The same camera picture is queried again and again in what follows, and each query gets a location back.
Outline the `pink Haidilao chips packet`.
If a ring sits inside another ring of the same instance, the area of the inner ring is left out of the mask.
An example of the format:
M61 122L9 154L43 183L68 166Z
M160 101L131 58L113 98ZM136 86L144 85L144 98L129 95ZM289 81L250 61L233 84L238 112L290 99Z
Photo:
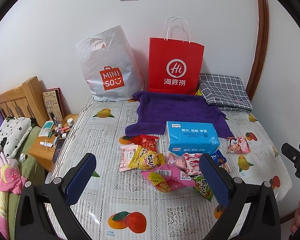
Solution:
M228 137L228 153L248 154L251 152L247 140L243 137Z

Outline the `Lotso bear lollipop packet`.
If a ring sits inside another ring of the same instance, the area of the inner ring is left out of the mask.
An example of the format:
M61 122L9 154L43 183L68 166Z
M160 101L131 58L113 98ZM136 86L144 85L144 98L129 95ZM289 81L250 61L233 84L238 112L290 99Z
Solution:
M219 167L226 170L226 172L231 173L230 167L227 165L227 163L223 163L223 164L219 165Z

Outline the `blue snack packet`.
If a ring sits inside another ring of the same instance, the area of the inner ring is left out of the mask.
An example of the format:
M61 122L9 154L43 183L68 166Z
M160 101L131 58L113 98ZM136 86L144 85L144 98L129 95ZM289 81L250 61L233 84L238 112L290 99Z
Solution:
M213 159L213 161L218 165L221 166L223 164L226 164L227 159L220 150L217 150L214 154L210 155L210 157Z

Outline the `green snack packet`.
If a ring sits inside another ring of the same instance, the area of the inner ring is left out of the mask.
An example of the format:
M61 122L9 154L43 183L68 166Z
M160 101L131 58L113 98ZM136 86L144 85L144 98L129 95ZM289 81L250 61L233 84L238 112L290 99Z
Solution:
M213 198L213 192L202 175L194 175L191 177L195 182L194 190L197 191L205 200L210 201Z

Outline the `white pink strawberry packet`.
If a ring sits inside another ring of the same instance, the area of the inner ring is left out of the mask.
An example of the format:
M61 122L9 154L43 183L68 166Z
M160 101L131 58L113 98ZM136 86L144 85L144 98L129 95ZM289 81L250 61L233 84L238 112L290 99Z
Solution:
M186 173L189 176L195 176L202 174L199 168L199 159L202 156L201 153L185 153L184 158L186 161Z

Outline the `magenta barcode snack packet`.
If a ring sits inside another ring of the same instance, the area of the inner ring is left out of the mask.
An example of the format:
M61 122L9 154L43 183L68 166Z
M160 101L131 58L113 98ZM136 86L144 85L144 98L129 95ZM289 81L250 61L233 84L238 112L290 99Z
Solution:
M195 187L196 185L196 182L189 175L170 164L144 170L141 175L163 193L177 191L185 187Z

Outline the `pale pink nougat packet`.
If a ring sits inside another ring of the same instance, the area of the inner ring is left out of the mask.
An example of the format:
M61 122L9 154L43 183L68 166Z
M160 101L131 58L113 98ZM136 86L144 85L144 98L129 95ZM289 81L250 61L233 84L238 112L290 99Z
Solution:
M138 149L138 145L123 145L120 147L120 165L119 171L124 172L130 170L128 167L131 162L136 150Z

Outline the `yellow snack packet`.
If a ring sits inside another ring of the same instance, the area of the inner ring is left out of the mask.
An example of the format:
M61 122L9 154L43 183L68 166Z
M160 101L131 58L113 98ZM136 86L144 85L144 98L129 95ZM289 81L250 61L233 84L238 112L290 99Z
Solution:
M158 153L138 146L131 161L128 164L128 168L150 170L152 168L164 165L164 163L165 159L162 153Z

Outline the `red candy packet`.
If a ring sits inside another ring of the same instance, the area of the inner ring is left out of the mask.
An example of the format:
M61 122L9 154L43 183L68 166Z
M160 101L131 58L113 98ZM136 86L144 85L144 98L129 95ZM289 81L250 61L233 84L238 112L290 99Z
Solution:
M159 137L154 135L140 135L141 143L140 146L150 150L157 152L157 141L159 140Z

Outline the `green bed sheet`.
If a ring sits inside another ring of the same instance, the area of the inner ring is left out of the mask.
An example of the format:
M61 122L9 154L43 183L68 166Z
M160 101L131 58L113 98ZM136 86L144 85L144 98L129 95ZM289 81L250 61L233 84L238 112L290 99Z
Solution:
M36 126L29 133L27 138L20 146L15 158L19 163L19 171L23 177L31 181L34 185L41 185L45 182L45 170L36 161L36 159L29 154L29 150L37 138L41 128ZM10 192L8 194L8 232L10 239L14 239L15 232L15 218L17 214L20 196Z

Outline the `white ointment tube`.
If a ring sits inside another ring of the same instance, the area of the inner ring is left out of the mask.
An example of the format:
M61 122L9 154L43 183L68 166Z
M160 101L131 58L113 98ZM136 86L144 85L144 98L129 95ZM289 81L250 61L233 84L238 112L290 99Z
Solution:
M46 141L41 141L40 145L42 145L44 147L50 147L50 148L52 148L54 146L54 144L52 144L50 142L46 142Z

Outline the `white cream jar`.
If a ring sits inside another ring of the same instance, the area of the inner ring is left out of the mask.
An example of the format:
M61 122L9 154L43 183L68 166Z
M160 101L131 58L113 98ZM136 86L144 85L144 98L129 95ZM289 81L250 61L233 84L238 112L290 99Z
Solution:
M69 119L67 120L67 123L68 123L68 126L69 126L69 127L72 127L72 126L74 125L74 120L73 120L73 118L69 118Z

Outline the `purple towel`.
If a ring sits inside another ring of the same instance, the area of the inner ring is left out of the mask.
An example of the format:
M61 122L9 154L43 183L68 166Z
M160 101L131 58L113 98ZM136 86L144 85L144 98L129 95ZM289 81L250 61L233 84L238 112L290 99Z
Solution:
M218 137L232 137L226 115L217 107L209 106L202 96L137 92L138 121L125 129L129 137L141 134L164 134L167 121L203 122L213 124Z

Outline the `red Haidilao paper bag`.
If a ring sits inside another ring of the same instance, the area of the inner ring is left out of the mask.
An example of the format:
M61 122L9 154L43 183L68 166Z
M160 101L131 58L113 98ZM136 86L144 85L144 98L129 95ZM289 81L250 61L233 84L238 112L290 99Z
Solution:
M181 17L171 16L165 22L165 37L149 39L148 90L194 95L205 47L190 40L169 39L168 33L175 20L187 23Z

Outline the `brown wooden door frame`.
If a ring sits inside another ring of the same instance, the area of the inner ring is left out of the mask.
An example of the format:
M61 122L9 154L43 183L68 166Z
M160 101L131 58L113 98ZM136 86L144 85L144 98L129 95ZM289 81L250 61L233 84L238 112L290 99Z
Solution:
M267 53L269 35L269 7L268 0L257 0L258 6L258 30L255 55L251 67L250 76L246 86L246 93L252 100L256 92Z

